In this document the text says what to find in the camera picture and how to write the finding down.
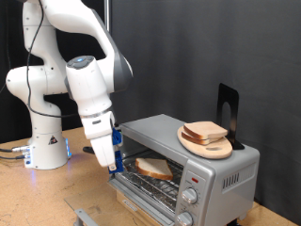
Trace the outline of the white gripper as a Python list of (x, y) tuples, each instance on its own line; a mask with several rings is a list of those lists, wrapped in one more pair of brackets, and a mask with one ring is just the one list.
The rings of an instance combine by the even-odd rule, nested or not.
[(110, 171), (117, 169), (115, 148), (112, 141), (114, 115), (108, 111), (96, 118), (83, 118), (86, 138), (90, 140), (92, 149), (102, 167)]

